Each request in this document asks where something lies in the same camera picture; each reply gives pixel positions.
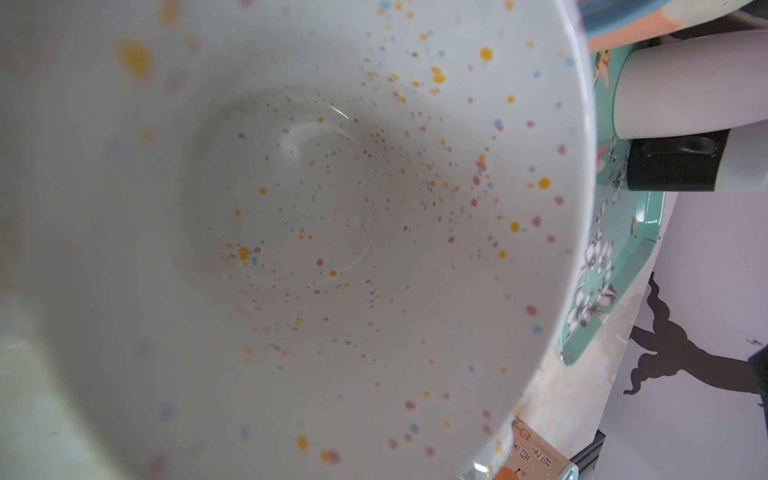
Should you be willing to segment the orange cream scalloped mug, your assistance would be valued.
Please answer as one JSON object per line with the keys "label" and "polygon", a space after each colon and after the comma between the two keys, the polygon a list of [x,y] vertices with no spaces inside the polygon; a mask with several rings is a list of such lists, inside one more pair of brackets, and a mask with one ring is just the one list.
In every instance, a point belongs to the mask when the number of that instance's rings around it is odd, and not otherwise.
{"label": "orange cream scalloped mug", "polygon": [[751,0],[577,1],[588,49],[610,50],[718,19]]}

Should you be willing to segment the green floral tray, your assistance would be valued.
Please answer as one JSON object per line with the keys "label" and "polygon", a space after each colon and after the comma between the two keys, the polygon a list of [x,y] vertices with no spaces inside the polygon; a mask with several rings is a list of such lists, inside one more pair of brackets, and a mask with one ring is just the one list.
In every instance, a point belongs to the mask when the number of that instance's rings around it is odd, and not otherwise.
{"label": "green floral tray", "polygon": [[647,41],[594,55],[597,111],[596,188],[589,242],[560,337],[560,359],[574,365],[631,287],[660,237],[665,195],[631,191],[627,184],[632,142],[615,133],[613,105],[628,57]]}

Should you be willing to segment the pink mug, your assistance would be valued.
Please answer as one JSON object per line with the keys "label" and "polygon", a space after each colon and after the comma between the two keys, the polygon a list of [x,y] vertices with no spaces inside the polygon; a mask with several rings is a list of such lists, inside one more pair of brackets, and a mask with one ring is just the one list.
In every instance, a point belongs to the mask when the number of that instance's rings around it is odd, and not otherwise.
{"label": "pink mug", "polygon": [[767,32],[745,30],[637,50],[620,72],[621,139],[675,137],[767,119]]}

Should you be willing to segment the black white mug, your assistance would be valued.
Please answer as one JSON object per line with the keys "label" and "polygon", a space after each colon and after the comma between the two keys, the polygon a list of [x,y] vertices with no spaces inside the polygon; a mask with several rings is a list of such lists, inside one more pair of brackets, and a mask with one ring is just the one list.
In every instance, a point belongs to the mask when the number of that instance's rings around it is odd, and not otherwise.
{"label": "black white mug", "polygon": [[626,181],[633,191],[761,192],[767,186],[767,123],[635,140]]}

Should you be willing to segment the cream speckled mug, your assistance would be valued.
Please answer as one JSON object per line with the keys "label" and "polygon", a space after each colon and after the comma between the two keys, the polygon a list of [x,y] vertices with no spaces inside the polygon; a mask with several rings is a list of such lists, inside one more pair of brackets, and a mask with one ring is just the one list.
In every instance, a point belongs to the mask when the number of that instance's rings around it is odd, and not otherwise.
{"label": "cream speckled mug", "polygon": [[589,231],[573,1],[5,1],[1,451],[463,479]]}

